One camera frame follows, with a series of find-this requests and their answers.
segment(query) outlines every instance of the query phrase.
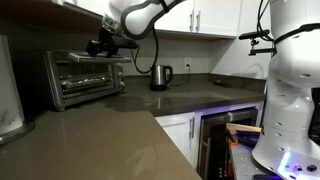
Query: white wall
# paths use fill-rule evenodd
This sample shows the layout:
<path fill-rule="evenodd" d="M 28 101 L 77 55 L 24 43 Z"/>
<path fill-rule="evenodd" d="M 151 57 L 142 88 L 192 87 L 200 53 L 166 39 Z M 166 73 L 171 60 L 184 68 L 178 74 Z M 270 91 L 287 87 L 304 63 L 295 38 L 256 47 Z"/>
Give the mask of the white wall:
<path fill-rule="evenodd" d="M 242 0 L 238 36 L 256 31 L 259 4 L 260 0 Z M 261 24 L 263 29 L 271 30 L 269 7 Z M 271 43 L 259 38 L 256 40 L 260 41 L 256 49 L 271 48 Z M 213 42 L 211 46 L 211 73 L 266 79 L 271 54 L 248 56 L 251 49 L 250 40 L 220 40 Z"/>
<path fill-rule="evenodd" d="M 98 34 L 79 35 L 54 32 L 39 32 L 21 28 L 14 24 L 0 20 L 0 34 L 8 37 L 10 52 L 21 49 L 52 48 L 85 50 L 89 39 L 97 39 Z M 138 56 L 138 66 L 147 70 L 153 62 L 155 54 L 154 39 L 148 37 L 137 41 L 141 46 Z M 157 64 L 171 65 L 174 74 L 188 73 L 184 69 L 184 58 L 192 58 L 191 73 L 210 72 L 210 43 L 193 40 L 165 40 L 159 39 L 159 58 Z M 131 57 L 127 49 L 119 50 L 119 54 Z M 124 65 L 126 75 L 139 75 L 133 63 Z"/>

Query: electrical outlet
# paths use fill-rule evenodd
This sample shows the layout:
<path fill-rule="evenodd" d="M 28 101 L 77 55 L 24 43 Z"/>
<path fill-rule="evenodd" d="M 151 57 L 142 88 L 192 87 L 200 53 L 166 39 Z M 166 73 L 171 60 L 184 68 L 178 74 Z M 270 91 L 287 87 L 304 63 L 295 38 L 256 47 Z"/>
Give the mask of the electrical outlet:
<path fill-rule="evenodd" d="M 191 58 L 184 58 L 184 69 L 190 69 L 190 67 L 191 67 Z"/>

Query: gray countertop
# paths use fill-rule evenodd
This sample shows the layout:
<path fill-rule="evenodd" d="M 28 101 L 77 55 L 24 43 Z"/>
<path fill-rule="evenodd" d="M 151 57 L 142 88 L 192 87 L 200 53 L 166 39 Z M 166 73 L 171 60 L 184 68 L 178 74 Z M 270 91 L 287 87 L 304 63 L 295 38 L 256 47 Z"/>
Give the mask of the gray countertop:
<path fill-rule="evenodd" d="M 64 112 L 37 111 L 31 133 L 0 147 L 1 179 L 200 179 L 154 116 L 264 99 L 195 82 L 163 92 L 128 86 Z"/>

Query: toaster oven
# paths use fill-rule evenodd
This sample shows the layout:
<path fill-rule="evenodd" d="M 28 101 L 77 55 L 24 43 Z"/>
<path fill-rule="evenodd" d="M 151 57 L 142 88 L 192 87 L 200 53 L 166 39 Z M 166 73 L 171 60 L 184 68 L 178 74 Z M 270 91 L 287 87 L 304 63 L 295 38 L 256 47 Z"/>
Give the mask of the toaster oven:
<path fill-rule="evenodd" d="M 67 50 L 17 53 L 20 83 L 58 111 L 65 107 L 123 91 L 123 64 L 131 59 Z"/>

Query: dishwasher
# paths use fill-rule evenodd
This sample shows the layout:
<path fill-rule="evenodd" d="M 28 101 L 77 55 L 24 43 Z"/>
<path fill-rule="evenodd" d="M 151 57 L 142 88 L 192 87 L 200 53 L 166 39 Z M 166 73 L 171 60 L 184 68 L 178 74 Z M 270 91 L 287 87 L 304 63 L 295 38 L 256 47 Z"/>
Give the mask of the dishwasher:
<path fill-rule="evenodd" d="M 202 116 L 197 171 L 203 180 L 232 179 L 228 176 L 226 123 L 254 126 L 257 114 L 257 109 L 246 108 Z"/>

